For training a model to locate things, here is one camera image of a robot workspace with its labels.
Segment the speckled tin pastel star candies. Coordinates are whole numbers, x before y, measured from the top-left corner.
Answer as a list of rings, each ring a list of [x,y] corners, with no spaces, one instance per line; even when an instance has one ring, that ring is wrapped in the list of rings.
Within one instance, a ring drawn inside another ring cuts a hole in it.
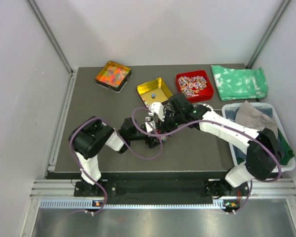
[[[145,82],[136,87],[136,92],[143,105],[148,108],[153,102],[165,103],[173,93],[162,78]]]

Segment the metal scoop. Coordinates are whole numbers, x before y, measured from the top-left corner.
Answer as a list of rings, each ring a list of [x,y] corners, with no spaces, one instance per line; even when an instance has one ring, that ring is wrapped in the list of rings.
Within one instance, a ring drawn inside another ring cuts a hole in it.
[[[213,110],[213,107],[208,104],[202,104],[204,107],[208,108],[210,111]]]

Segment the clear glass jar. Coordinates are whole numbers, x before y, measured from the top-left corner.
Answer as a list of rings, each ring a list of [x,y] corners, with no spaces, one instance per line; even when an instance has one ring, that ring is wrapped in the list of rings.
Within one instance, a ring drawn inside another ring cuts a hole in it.
[[[162,143],[165,143],[167,141],[168,136],[161,136],[160,139]]]

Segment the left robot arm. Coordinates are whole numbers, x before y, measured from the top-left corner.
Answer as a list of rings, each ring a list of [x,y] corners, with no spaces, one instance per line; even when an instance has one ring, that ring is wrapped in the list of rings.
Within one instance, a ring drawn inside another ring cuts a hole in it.
[[[143,134],[135,127],[131,118],[124,120],[119,131],[96,117],[91,117],[81,128],[74,130],[69,136],[69,143],[80,165],[82,187],[92,196],[101,192],[98,154],[104,146],[122,154],[129,149],[132,141],[140,140],[144,140],[149,148],[154,148],[165,142],[166,137]]]

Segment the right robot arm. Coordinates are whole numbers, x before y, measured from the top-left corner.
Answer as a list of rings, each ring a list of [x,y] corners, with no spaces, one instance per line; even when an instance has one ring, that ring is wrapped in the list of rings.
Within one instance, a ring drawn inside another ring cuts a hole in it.
[[[245,161],[233,167],[220,183],[225,195],[234,194],[240,185],[253,179],[265,181],[279,164],[280,146],[268,128],[256,130],[239,125],[217,114],[209,105],[193,105],[182,93],[174,94],[165,103],[154,102],[149,108],[157,114],[157,126],[162,133],[186,124],[231,143],[246,155]]]

